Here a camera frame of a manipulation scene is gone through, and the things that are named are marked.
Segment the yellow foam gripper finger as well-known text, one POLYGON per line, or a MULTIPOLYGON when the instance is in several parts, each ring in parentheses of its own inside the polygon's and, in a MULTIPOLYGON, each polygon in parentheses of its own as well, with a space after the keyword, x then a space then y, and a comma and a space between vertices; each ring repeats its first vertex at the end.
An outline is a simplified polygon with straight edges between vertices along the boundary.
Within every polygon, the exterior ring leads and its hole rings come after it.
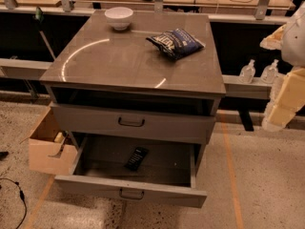
POLYGON ((272 34, 265 37, 259 44, 259 46, 266 50, 281 50, 282 49, 282 37, 285 29, 285 25, 276 29, 272 34))
POLYGON ((284 129, 305 106, 305 68, 293 68, 287 74, 279 74, 271 88, 262 128, 277 132, 284 129))

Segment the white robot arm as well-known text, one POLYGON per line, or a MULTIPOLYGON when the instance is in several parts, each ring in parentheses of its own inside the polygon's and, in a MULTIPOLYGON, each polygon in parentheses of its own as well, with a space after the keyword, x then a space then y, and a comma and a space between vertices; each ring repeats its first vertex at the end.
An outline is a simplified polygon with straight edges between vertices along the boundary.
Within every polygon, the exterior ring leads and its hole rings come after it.
POLYGON ((305 3, 286 24, 265 37, 260 47, 280 50, 282 60, 293 66, 274 81, 262 120, 264 130, 277 132, 305 106, 305 3))

